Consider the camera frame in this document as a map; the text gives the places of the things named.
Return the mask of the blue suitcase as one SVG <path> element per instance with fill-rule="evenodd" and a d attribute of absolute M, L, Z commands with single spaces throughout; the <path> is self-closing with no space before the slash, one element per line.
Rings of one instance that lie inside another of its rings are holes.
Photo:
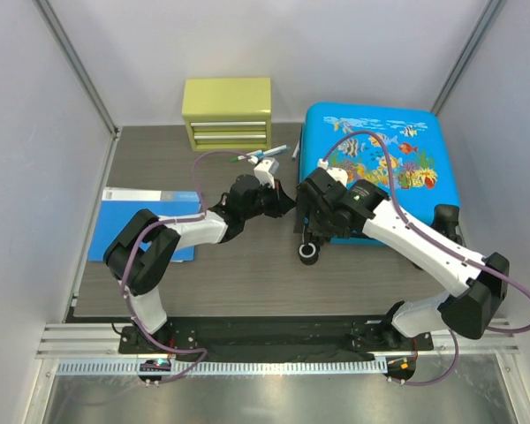
<path fill-rule="evenodd" d="M 423 110 L 318 102 L 299 140 L 299 180 L 327 159 L 347 174 L 395 191 L 401 207 L 460 243 L 458 189 L 437 117 Z"/>

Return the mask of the blue white box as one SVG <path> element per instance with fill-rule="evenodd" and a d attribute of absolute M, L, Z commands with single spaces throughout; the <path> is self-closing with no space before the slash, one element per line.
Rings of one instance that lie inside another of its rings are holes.
<path fill-rule="evenodd" d="M 87 259 L 101 262 L 118 233 L 144 208 L 159 216 L 189 216 L 199 211 L 200 201 L 196 192 L 105 187 Z"/>

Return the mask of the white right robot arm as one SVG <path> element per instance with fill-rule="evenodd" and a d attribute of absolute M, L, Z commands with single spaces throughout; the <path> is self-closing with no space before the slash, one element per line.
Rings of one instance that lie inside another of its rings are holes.
<path fill-rule="evenodd" d="M 418 301 L 399 301 L 375 334 L 398 350 L 426 332 L 451 329 L 479 339 L 503 302 L 510 263 L 499 253 L 473 252 L 396 207 L 389 194 L 366 180 L 351 187 L 340 169 L 317 168 L 297 186 L 297 215 L 304 247 L 320 239 L 355 233 L 378 240 L 425 270 L 444 292 Z"/>

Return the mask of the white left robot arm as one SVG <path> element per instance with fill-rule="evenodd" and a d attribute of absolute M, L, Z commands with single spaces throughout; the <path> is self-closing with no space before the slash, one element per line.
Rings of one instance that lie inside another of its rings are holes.
<path fill-rule="evenodd" d="M 242 175 L 216 205 L 191 216 L 164 217 L 144 208 L 135 213 L 104 252 L 103 262 L 119 281 L 139 341 L 149 352 L 169 345 L 168 316 L 158 284 L 177 250 L 218 245 L 236 238 L 257 216 L 280 218 L 295 207 L 278 179 Z"/>

